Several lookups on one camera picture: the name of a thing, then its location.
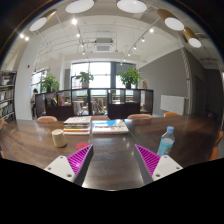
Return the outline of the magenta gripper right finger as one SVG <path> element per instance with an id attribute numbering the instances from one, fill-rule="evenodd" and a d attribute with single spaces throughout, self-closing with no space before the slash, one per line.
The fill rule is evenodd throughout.
<path id="1" fill-rule="evenodd" d="M 159 156 L 140 145 L 135 145 L 134 155 L 145 185 L 182 169 L 170 156 Z"/>

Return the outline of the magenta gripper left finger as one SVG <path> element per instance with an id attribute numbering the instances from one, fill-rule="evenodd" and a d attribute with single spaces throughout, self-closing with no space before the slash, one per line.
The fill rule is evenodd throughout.
<path id="1" fill-rule="evenodd" d="M 93 146 L 88 145 L 68 157 L 58 156 L 45 168 L 45 171 L 81 186 L 93 154 Z"/>

